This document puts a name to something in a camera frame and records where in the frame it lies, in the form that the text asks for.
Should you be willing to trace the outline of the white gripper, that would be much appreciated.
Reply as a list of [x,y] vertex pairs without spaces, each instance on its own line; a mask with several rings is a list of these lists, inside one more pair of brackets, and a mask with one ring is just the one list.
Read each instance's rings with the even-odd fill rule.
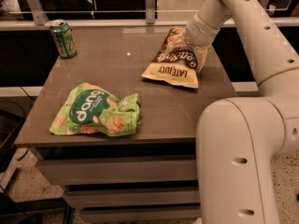
[[186,35],[189,40],[197,46],[194,50],[196,60],[198,62],[196,71],[200,72],[206,62],[209,46],[218,34],[219,29],[211,27],[203,21],[198,14],[186,24]]

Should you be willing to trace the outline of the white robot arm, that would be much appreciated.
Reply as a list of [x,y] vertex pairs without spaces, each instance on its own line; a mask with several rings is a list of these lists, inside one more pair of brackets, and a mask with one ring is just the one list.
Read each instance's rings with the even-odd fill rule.
[[206,0],[186,29],[196,46],[235,22],[259,94],[209,105],[196,129],[203,224],[279,224],[270,161],[299,147],[299,56],[258,0]]

